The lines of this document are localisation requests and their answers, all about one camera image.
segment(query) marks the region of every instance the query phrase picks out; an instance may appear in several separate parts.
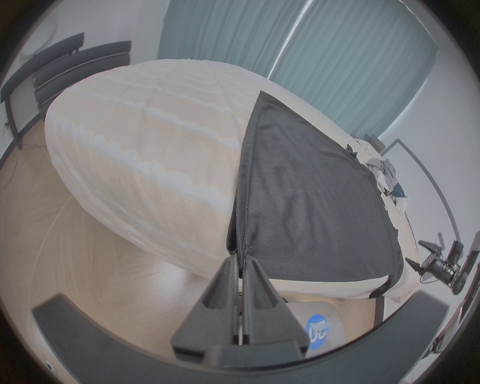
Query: crumpled fabric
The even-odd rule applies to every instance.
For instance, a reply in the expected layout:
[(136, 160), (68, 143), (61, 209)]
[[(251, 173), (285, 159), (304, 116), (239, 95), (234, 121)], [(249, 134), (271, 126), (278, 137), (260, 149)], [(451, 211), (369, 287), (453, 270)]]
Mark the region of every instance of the crumpled fabric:
[(391, 194), (393, 188), (398, 184), (398, 180), (396, 179), (395, 167), (390, 163), (390, 160), (372, 158), (367, 161), (366, 166), (375, 175), (380, 185), (387, 190), (388, 194)]

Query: green curtain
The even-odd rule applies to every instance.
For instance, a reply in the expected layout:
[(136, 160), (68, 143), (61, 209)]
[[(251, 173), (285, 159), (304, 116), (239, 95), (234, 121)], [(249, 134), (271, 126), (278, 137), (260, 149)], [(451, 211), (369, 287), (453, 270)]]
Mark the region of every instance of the green curtain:
[(171, 0), (159, 59), (213, 60), (267, 76), (305, 0)]
[(270, 80), (346, 132), (379, 136), (418, 92), (437, 50), (398, 0), (313, 0)]

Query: black cloth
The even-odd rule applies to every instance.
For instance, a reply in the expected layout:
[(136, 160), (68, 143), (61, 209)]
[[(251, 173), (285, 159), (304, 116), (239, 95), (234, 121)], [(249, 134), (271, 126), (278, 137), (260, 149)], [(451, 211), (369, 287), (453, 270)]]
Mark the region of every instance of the black cloth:
[(273, 96), (260, 92), (243, 141), (227, 248), (269, 278), (348, 282), (389, 275), (403, 258), (374, 175)]

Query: white wall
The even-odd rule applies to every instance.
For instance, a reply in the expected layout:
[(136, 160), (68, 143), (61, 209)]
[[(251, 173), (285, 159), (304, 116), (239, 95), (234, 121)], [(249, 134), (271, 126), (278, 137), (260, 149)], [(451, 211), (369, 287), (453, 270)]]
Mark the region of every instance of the white wall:
[[(84, 45), (81, 49), (132, 40), (132, 64), (154, 60), (157, 57), (168, 4), (169, 0), (57, 1), (35, 26), (35, 30), (10, 66), (3, 83), (24, 64), (28, 54), (81, 32), (84, 32)], [(13, 118), (17, 128), (21, 130), (38, 113), (31, 79), (25, 80), (14, 91), (11, 102)], [(0, 110), (2, 135), (3, 125), (7, 120), (4, 105), (0, 106)], [(0, 154), (4, 153), (3, 147), (2, 142)]]
[[(436, 17), (417, 0), (403, 2), (435, 40), (439, 53), (418, 94), (380, 140), (389, 146), (400, 139), (430, 172), (450, 206), (466, 255), (475, 233), (480, 230), (480, 84), (466, 57)], [(438, 227), (447, 224), (436, 223)], [(435, 237), (423, 240), (438, 243)], [(450, 246), (451, 241), (445, 239), (445, 252)], [(419, 251), (421, 259), (428, 255), (423, 249)], [(467, 291), (465, 288), (460, 295), (454, 296), (440, 282), (424, 285), (422, 289), (450, 305), (447, 319)], [(386, 314), (397, 307), (387, 302)], [(407, 381), (416, 380), (435, 358), (429, 356), (422, 360)]]

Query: white cloth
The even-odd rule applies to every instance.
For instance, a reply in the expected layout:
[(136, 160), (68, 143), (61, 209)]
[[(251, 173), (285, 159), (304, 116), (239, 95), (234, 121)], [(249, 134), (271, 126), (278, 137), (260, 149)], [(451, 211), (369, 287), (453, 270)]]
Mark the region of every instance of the white cloth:
[[(80, 205), (108, 228), (211, 277), (228, 256), (240, 151), (260, 90), (343, 147), (350, 144), (363, 164), (370, 158), (321, 112), (264, 77), (213, 61), (157, 60), (93, 75), (57, 97), (45, 121), (52, 164)], [(418, 261), (405, 216), (391, 199), (384, 201), (403, 256)], [(415, 289), (418, 277), (408, 268), (387, 296)], [(273, 283), (280, 290), (362, 298), (384, 281)]]

